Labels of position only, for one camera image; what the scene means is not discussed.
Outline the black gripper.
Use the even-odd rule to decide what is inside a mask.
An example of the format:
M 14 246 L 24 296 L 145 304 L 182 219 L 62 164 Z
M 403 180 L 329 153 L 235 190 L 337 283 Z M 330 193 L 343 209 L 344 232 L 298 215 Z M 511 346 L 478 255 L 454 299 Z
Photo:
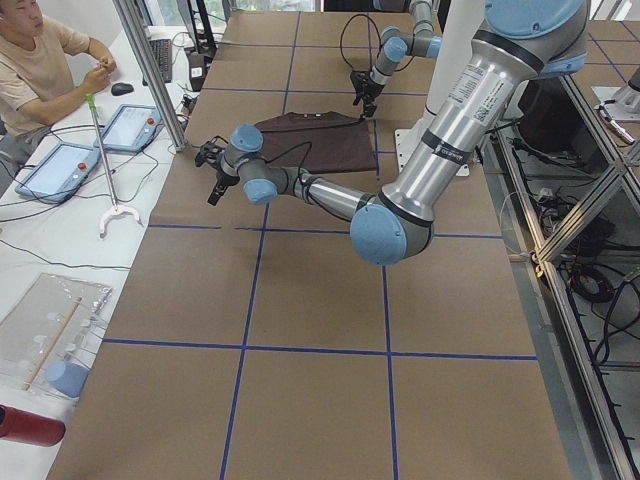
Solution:
M 209 195 L 207 202 L 216 206 L 219 200 L 226 193 L 229 187 L 233 187 L 238 184 L 238 176 L 236 172 L 226 164 L 226 161 L 219 157 L 214 161 L 214 167 L 216 169 L 216 184 L 214 190 Z
M 350 80 L 355 91 L 353 105 L 363 104 L 363 117 L 372 118 L 377 110 L 376 98 L 383 91 L 384 85 L 371 79 L 367 71 L 353 70 Z

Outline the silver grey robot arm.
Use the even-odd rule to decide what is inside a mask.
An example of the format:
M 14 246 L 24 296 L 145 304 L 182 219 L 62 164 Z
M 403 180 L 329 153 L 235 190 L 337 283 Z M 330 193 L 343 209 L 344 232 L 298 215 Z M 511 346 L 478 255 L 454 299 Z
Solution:
M 396 26 L 388 26 L 382 32 L 376 28 L 379 50 L 374 63 L 365 71 L 351 68 L 350 80 L 355 91 L 353 105 L 362 104 L 362 118 L 371 118 L 376 109 L 376 99 L 388 84 L 398 65 L 405 57 L 436 58 L 442 38 L 434 33 L 433 14 L 439 1 L 373 1 L 373 8 L 382 12 L 405 12 L 411 15 L 413 29 L 403 32 Z
M 213 159 L 209 203 L 240 185 L 255 205 L 291 195 L 347 219 L 354 250 L 381 266 L 422 252 L 433 235 L 434 206 L 523 82 L 582 68 L 589 5 L 585 1 L 488 1 L 471 56 L 434 119 L 419 129 L 398 177 L 371 195 L 310 174 L 275 167 L 262 155 L 262 133 L 242 125 Z

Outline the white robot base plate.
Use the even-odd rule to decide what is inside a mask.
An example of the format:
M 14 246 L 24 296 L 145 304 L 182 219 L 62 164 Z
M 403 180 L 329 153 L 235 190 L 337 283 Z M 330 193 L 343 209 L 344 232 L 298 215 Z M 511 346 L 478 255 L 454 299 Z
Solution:
M 418 129 L 398 129 L 394 133 L 398 171 L 402 172 L 413 158 L 429 160 L 437 158 L 445 166 L 456 166 L 457 177 L 470 175 L 471 151 L 461 150 L 434 136 L 429 130 L 421 133 Z

